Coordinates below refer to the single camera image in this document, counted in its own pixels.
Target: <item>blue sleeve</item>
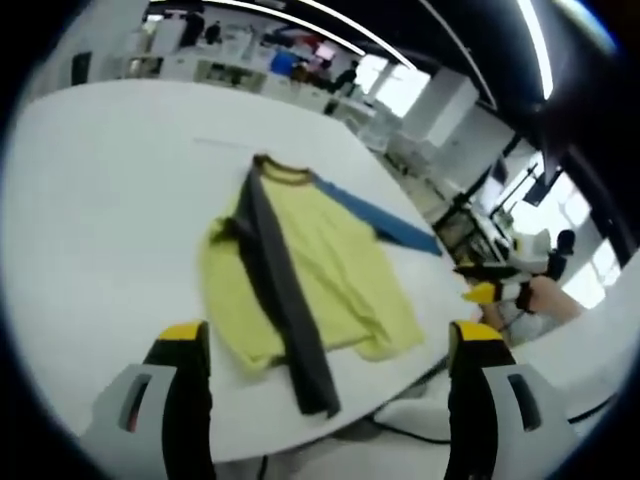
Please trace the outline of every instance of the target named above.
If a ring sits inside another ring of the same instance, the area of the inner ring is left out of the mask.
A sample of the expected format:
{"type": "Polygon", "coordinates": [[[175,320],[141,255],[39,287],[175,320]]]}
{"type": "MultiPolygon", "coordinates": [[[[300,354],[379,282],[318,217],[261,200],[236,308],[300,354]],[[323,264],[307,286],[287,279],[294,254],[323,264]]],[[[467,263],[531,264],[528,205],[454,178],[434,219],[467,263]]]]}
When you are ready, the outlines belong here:
{"type": "Polygon", "coordinates": [[[327,182],[317,175],[314,175],[314,184],[320,191],[349,210],[355,217],[369,224],[381,238],[404,247],[421,250],[437,256],[442,255],[438,240],[433,235],[429,235],[395,215],[351,195],[349,192],[336,187],[333,183],[327,182]]]}

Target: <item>pillar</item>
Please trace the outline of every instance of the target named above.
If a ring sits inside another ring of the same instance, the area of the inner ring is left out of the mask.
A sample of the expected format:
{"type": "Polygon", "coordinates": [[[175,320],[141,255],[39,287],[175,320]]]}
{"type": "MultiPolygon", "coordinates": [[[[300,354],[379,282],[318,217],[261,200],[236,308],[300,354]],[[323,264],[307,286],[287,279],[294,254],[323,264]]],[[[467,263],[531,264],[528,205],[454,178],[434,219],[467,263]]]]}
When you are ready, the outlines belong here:
{"type": "Polygon", "coordinates": [[[367,98],[371,100],[376,98],[376,95],[378,95],[378,93],[382,89],[382,86],[385,84],[385,82],[389,79],[389,77],[393,73],[394,68],[396,68],[396,64],[393,62],[388,62],[384,66],[384,68],[380,72],[380,75],[378,76],[378,78],[376,78],[376,81],[373,82],[373,85],[371,85],[371,89],[369,89],[369,93],[367,93],[367,98]]]}
{"type": "Polygon", "coordinates": [[[411,140],[438,149],[477,99],[478,91],[469,78],[443,67],[405,115],[401,132],[411,140]]]}

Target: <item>white cabinet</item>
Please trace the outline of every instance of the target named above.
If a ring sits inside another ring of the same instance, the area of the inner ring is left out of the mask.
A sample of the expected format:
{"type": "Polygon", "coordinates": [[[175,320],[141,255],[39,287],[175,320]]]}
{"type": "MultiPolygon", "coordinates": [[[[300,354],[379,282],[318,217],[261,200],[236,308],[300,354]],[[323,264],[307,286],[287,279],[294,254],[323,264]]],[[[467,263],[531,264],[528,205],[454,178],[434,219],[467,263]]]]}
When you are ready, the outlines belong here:
{"type": "Polygon", "coordinates": [[[298,90],[298,87],[293,85],[288,77],[268,73],[260,93],[274,100],[295,104],[298,97],[298,90]]]}
{"type": "Polygon", "coordinates": [[[155,55],[167,55],[178,50],[182,33],[187,26],[185,20],[170,18],[158,22],[151,53],[155,55]]]}
{"type": "Polygon", "coordinates": [[[311,85],[303,85],[298,92],[296,105],[306,108],[307,110],[322,113],[329,103],[330,98],[331,95],[324,90],[320,90],[311,85]]]}
{"type": "Polygon", "coordinates": [[[160,69],[162,80],[179,80],[193,82],[195,80],[198,57],[195,55],[178,55],[165,57],[160,69]]]}

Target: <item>dark gray stripe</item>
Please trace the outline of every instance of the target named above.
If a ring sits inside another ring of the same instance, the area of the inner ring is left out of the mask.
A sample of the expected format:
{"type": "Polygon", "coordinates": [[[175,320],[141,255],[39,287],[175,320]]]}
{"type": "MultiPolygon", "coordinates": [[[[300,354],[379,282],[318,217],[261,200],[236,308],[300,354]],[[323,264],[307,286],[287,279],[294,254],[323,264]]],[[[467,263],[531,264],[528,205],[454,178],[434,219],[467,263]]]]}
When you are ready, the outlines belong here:
{"type": "Polygon", "coordinates": [[[260,306],[282,337],[300,411],[335,415],[340,402],[320,334],[256,166],[245,179],[227,227],[238,239],[240,258],[260,306]]]}

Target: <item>white table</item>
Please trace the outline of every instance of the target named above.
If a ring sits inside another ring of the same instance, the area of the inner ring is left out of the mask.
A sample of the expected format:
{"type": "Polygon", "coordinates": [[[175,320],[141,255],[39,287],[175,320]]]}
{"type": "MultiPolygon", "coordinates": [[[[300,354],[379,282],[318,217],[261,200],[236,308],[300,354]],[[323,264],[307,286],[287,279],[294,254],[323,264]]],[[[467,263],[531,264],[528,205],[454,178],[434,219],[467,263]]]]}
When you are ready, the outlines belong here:
{"type": "MultiPolygon", "coordinates": [[[[2,274],[16,344],[39,393],[71,431],[98,393],[142,361],[167,326],[203,318],[196,251],[266,151],[431,230],[341,123],[256,95],[188,83],[121,80],[31,104],[4,172],[2,274]]],[[[328,354],[342,403],[304,417],[286,368],[247,379],[212,335],[216,462],[317,439],[368,414],[447,351],[447,325],[470,318],[448,257],[384,247],[428,335],[369,363],[328,354]]]]}

